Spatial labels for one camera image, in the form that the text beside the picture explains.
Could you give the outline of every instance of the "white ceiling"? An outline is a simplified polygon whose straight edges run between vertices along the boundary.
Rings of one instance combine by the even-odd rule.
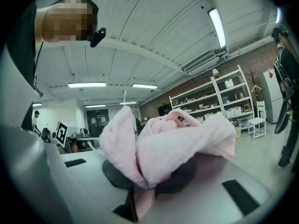
[[[46,7],[56,0],[36,0]],[[207,51],[219,50],[207,11],[218,6],[226,50],[263,39],[273,29],[276,7],[269,0],[93,0],[98,28],[106,38],[95,48],[86,42],[43,45],[37,66],[39,101],[77,98],[86,104],[115,106],[146,102],[154,93],[190,78],[181,67]],[[101,81],[105,88],[68,88],[69,82]],[[133,83],[153,84],[148,89]]]

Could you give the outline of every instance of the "black shoe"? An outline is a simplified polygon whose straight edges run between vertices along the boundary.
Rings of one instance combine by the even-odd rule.
[[[291,162],[291,159],[288,158],[289,155],[287,155],[287,151],[288,150],[285,148],[285,146],[283,146],[283,148],[281,150],[281,157],[280,157],[280,160],[278,162],[278,165],[282,168],[284,168],[285,166],[287,166]]]

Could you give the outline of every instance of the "fluorescent light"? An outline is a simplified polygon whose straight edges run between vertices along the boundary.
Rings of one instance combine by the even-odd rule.
[[[106,86],[106,82],[89,82],[89,83],[68,83],[70,88],[78,87],[102,87]]]
[[[148,85],[148,84],[133,84],[133,87],[136,87],[136,88],[149,88],[149,89],[158,88],[158,86],[156,86],[156,85]]]
[[[275,21],[275,23],[279,23],[280,22],[280,17],[281,17],[281,11],[280,11],[280,8],[277,8],[277,15],[276,15],[276,21]]]
[[[126,103],[120,103],[120,105],[124,105],[124,104],[126,104],[126,105],[131,105],[131,104],[136,104],[137,102],[126,102]]]
[[[86,108],[95,108],[95,107],[105,107],[106,105],[90,105],[86,106]]]
[[[226,42],[225,42],[224,29],[223,29],[223,25],[218,10],[214,8],[212,11],[209,11],[208,13],[212,20],[212,23],[214,24],[214,28],[217,33],[220,48],[225,47]]]

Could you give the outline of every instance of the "white shelf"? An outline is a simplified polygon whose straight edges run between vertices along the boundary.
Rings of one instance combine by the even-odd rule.
[[[230,72],[230,73],[228,73],[228,74],[226,74],[226,75],[223,75],[223,76],[221,76],[221,77],[215,79],[215,81],[216,81],[217,83],[221,83],[221,82],[223,82],[223,81],[229,80],[229,79],[231,79],[231,78],[233,78],[233,77],[236,77],[236,76],[238,75],[238,72],[239,72],[239,71],[240,71],[240,70],[235,70],[235,71],[233,71],[233,72]]]
[[[249,112],[243,112],[243,113],[241,113],[241,114],[238,114],[238,115],[229,117],[228,119],[237,118],[237,117],[244,116],[244,115],[247,115],[247,114],[252,114],[252,111],[249,111]]]
[[[179,95],[177,95],[177,96],[175,96],[175,97],[171,97],[170,99],[183,98],[183,97],[185,97],[185,96],[187,96],[187,95],[190,95],[190,94],[199,92],[199,91],[204,90],[204,89],[206,89],[206,88],[209,88],[209,87],[211,87],[211,86],[213,86],[213,82],[212,82],[212,81],[210,81],[210,82],[208,82],[208,83],[205,83],[205,84],[202,84],[202,85],[200,85],[200,86],[198,86],[198,87],[196,87],[196,88],[194,88],[194,89],[192,89],[192,90],[186,91],[186,92],[184,92],[184,93],[182,93],[182,94],[179,94]]]
[[[215,107],[211,107],[211,108],[207,108],[207,109],[203,109],[203,110],[188,112],[188,114],[195,114],[195,113],[199,113],[199,112],[203,112],[203,111],[207,111],[207,110],[213,110],[213,109],[217,109],[217,108],[220,108],[220,105],[215,106]]]
[[[243,129],[248,129],[248,126],[247,127],[241,127],[241,130],[243,130]]]
[[[182,106],[186,107],[186,105],[193,104],[193,103],[196,103],[196,102],[199,102],[201,100],[208,99],[208,98],[211,98],[211,97],[217,97],[218,103],[219,103],[218,106],[212,107],[212,108],[208,108],[208,109],[202,109],[202,110],[198,109],[196,111],[189,112],[188,114],[195,114],[195,113],[199,113],[199,112],[208,112],[208,111],[213,110],[213,109],[220,109],[221,112],[223,113],[223,115],[225,116],[225,108],[230,107],[229,105],[231,105],[231,107],[234,107],[234,106],[237,105],[237,103],[242,104],[242,101],[245,101],[245,100],[249,101],[249,104],[250,104],[251,108],[253,109],[252,97],[251,97],[251,93],[250,93],[250,90],[249,90],[246,78],[245,78],[245,76],[243,74],[243,71],[242,71],[241,67],[239,65],[237,65],[237,67],[238,67],[237,70],[235,70],[233,72],[230,72],[230,73],[228,73],[226,75],[223,75],[223,76],[221,76],[221,77],[219,77],[217,79],[215,79],[214,77],[210,77],[211,78],[210,82],[205,83],[203,85],[200,85],[200,86],[198,86],[198,87],[196,87],[194,89],[191,89],[189,91],[186,91],[186,92],[184,92],[182,94],[179,94],[179,95],[176,95],[174,97],[170,97],[169,96],[169,100],[170,100],[170,104],[171,104],[172,109],[181,108]],[[219,90],[219,86],[222,87],[223,82],[225,82],[226,80],[232,79],[232,78],[236,78],[236,80],[238,79],[240,84],[237,84],[237,85],[235,85],[233,87],[230,87],[230,88],[227,88],[225,90],[220,91]],[[206,88],[210,88],[210,87],[213,87],[215,89],[215,93],[212,94],[212,95],[208,95],[206,97],[201,97],[201,98],[198,98],[198,99],[195,99],[195,100],[183,103],[183,104],[178,104],[176,106],[173,106],[173,104],[172,104],[174,99],[182,99],[182,98],[185,98],[188,95],[197,93],[199,91],[202,91],[202,90],[204,90]],[[238,99],[238,100],[234,100],[234,101],[232,101],[230,103],[224,104],[223,100],[222,100],[222,98],[224,97],[224,94],[226,94],[229,91],[236,90],[238,88],[242,89],[242,93],[243,94],[247,91],[248,96],[244,97],[244,98],[241,98],[241,99]],[[243,113],[241,113],[239,115],[235,115],[235,116],[230,117],[228,119],[232,119],[232,118],[236,118],[236,117],[241,117],[241,116],[245,116],[245,115],[250,115],[250,114],[252,114],[253,117],[254,117],[254,112],[250,111],[250,112],[243,112]]]
[[[230,87],[230,88],[228,88],[226,90],[222,90],[222,91],[220,91],[220,94],[223,94],[223,93],[228,92],[228,91],[233,91],[235,89],[238,89],[239,87],[242,87],[243,85],[246,85],[246,83],[244,82],[242,84],[237,84],[237,85],[235,85],[233,87]]]
[[[242,99],[237,99],[237,100],[235,100],[235,101],[232,101],[232,102],[223,104],[223,106],[227,106],[227,105],[232,105],[232,104],[235,104],[235,103],[239,103],[239,102],[244,101],[244,100],[247,100],[247,99],[250,99],[250,97],[245,97],[245,98],[242,98]]]
[[[195,103],[195,102],[204,100],[204,99],[209,99],[209,98],[214,97],[214,96],[216,96],[216,95],[217,95],[216,93],[214,93],[214,94],[212,94],[212,95],[207,95],[207,96],[205,96],[205,97],[201,97],[201,98],[196,99],[196,100],[192,100],[192,101],[189,101],[189,102],[180,104],[180,105],[176,105],[176,106],[174,106],[173,108],[175,109],[175,108],[177,108],[177,107],[181,107],[181,106],[189,105],[189,104],[192,104],[192,103]]]

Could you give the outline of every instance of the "ceiling vent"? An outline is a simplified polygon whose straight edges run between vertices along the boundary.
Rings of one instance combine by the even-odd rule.
[[[217,64],[219,57],[214,52],[199,56],[183,67],[188,75],[195,76]]]

